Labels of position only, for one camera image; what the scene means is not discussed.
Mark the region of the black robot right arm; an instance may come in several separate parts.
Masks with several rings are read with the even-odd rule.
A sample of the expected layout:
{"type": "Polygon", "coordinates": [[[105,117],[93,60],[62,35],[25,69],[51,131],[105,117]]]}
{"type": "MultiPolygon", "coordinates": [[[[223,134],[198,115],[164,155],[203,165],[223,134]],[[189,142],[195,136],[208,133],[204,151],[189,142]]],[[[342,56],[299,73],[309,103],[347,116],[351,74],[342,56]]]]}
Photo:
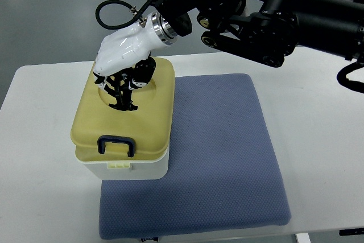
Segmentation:
{"type": "Polygon", "coordinates": [[[331,53],[349,61],[338,83],[363,92],[348,77],[363,68],[363,0],[146,0],[130,7],[130,21],[111,26],[96,58],[96,84],[117,99],[145,86],[154,71],[150,52],[189,35],[193,9],[211,48],[275,68],[297,46],[331,53]]]}

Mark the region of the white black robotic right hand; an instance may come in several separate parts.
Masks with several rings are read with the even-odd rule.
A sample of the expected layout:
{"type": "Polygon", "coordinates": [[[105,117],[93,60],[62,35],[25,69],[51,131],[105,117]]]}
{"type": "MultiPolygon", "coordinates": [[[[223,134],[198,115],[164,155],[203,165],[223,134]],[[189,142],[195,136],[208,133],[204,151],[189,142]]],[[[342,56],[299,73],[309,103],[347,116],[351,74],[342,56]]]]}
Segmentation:
{"type": "Polygon", "coordinates": [[[150,52],[164,47],[163,32],[157,24],[139,23],[106,36],[98,50],[93,74],[95,84],[106,89],[106,78],[148,58],[150,52]]]}

